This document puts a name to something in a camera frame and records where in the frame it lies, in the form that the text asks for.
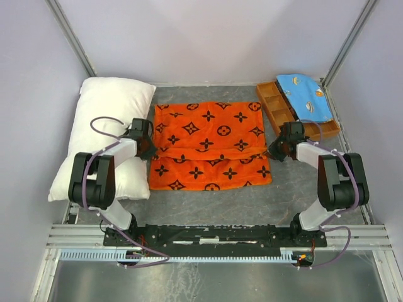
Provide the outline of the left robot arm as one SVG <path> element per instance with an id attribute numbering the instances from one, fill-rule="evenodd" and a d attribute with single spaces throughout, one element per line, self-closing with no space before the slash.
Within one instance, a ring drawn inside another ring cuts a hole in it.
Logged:
<path id="1" fill-rule="evenodd" d="M 128 130 L 118 136 L 96 129 L 94 123 L 99 120 L 122 123 L 109 116 L 90 121 L 93 131 L 111 137 L 115 142 L 93 154 L 79 152 L 75 155 L 68 189 L 69 201 L 99 214 L 118 230 L 120 241 L 133 245 L 139 239 L 137 220 L 116 198 L 115 169 L 129 159 L 149 160 L 156 154 L 157 148 L 152 142 L 154 125 L 149 120 L 134 118 Z"/>

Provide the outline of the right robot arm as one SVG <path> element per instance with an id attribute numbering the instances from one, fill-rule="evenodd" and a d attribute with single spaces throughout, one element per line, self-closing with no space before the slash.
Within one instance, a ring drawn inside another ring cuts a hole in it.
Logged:
<path id="1" fill-rule="evenodd" d="M 312 232 L 322 231 L 333 218 L 369 202 L 361 155 L 342 153 L 311 140 L 300 121 L 286 122 L 280 127 L 268 154 L 280 162 L 289 157 L 317 170 L 317 199 L 307 210 L 295 215 L 290 224 L 289 239 L 294 245 L 305 245 Z"/>

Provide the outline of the white pillow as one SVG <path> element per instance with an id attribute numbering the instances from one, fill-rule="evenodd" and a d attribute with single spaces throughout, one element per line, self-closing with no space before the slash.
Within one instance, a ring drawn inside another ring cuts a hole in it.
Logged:
<path id="1" fill-rule="evenodd" d="M 72 165 L 77 153 L 95 153 L 115 142 L 115 139 L 93 131 L 90 121 L 100 116 L 117 118 L 122 123 L 99 120 L 94 126 L 106 133 L 123 135 L 134 118 L 147 118 L 155 91 L 154 85 L 134 79 L 90 77 L 84 80 L 80 88 L 67 157 L 51 185 L 48 201 L 67 200 Z"/>

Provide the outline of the orange patterned pillowcase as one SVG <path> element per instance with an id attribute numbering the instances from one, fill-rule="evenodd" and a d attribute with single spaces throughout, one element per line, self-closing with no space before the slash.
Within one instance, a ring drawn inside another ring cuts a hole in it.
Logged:
<path id="1" fill-rule="evenodd" d="M 258 101 L 159 104 L 153 143 L 151 190 L 222 191 L 272 182 Z"/>

